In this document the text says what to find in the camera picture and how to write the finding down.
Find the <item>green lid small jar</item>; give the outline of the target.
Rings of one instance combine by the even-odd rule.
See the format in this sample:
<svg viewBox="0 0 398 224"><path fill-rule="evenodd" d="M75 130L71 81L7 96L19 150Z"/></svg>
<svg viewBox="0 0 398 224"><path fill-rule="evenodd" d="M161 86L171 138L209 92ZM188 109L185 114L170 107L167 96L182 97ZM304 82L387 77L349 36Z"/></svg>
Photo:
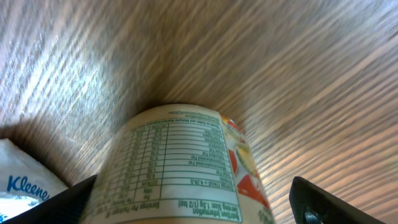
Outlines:
<svg viewBox="0 0 398 224"><path fill-rule="evenodd" d="M81 223L273 223L243 131L201 106L147 110L115 135Z"/></svg>

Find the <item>red tissue pack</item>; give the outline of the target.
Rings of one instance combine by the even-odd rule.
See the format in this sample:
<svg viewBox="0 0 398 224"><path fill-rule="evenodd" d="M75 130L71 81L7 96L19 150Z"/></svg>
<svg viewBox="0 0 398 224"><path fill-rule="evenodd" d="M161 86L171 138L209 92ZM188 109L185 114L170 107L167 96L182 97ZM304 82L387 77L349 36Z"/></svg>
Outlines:
<svg viewBox="0 0 398 224"><path fill-rule="evenodd" d="M68 187L9 139L1 140L1 222L14 218Z"/></svg>

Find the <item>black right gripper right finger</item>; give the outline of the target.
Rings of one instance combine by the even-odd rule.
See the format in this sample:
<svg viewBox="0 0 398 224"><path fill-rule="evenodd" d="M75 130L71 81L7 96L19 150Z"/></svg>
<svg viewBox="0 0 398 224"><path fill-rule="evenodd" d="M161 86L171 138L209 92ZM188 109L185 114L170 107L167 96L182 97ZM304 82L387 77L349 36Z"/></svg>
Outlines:
<svg viewBox="0 0 398 224"><path fill-rule="evenodd" d="M302 177L294 177L289 201L298 224L383 224Z"/></svg>

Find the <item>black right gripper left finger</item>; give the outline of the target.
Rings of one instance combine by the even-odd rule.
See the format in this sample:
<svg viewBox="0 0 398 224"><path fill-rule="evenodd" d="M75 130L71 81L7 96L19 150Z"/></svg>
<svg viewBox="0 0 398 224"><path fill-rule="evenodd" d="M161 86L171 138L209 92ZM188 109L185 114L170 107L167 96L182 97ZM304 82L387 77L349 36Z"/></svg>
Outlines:
<svg viewBox="0 0 398 224"><path fill-rule="evenodd" d="M92 175L3 224L76 224L82 216L96 178L97 175Z"/></svg>

